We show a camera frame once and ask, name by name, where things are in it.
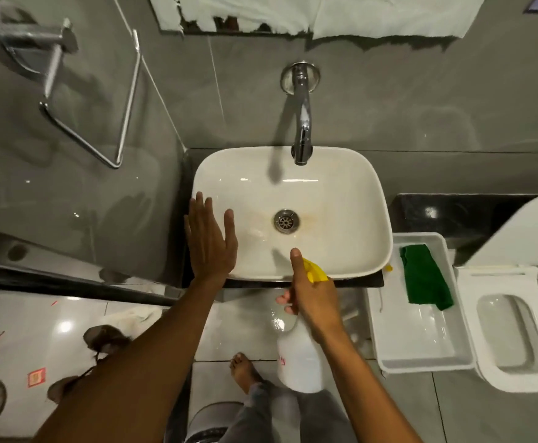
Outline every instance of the drain strainer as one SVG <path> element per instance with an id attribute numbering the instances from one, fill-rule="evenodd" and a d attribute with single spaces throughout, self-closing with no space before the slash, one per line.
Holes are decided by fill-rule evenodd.
<path id="1" fill-rule="evenodd" d="M 300 227 L 300 218 L 292 210 L 278 211 L 273 217 L 273 223 L 277 231 L 281 233 L 294 233 Z"/>

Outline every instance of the white plastic tray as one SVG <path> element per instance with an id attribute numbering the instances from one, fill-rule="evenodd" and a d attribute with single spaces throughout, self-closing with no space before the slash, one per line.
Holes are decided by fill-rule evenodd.
<path id="1" fill-rule="evenodd" d="M 441 270 L 454 300 L 454 305 L 445 311 L 435 305 L 408 302 L 400 248 L 411 244 L 426 244 Z M 411 373 L 474 368 L 472 343 L 445 239 L 438 233 L 394 233 L 390 265 L 393 270 L 384 273 L 384 287 L 368 289 L 372 339 L 382 371 Z"/>

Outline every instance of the green sponge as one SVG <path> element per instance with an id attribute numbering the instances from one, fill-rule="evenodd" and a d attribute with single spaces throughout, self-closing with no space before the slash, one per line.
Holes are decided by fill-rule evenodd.
<path id="1" fill-rule="evenodd" d="M 450 289 L 425 244 L 401 247 L 400 258 L 409 303 L 436 305 L 440 311 L 453 306 Z"/>

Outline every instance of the sink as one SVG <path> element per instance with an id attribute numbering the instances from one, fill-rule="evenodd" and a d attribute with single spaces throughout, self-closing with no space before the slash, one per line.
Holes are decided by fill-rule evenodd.
<path id="1" fill-rule="evenodd" d="M 234 210 L 238 258 L 230 278 L 291 279 L 290 250 L 333 279 L 377 272 L 392 252 L 392 228 L 378 176 L 361 154 L 314 147 L 296 166 L 290 147 L 225 149 L 199 166 L 193 193 Z"/>

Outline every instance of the chrome faucet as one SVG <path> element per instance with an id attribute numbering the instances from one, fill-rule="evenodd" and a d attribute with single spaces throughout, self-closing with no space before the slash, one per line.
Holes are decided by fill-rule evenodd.
<path id="1" fill-rule="evenodd" d="M 308 62 L 292 64 L 281 74 L 281 88 L 296 101 L 295 140 L 291 147 L 291 156 L 298 166 L 308 163 L 312 156 L 310 92 L 316 88 L 319 80 L 318 68 Z"/>

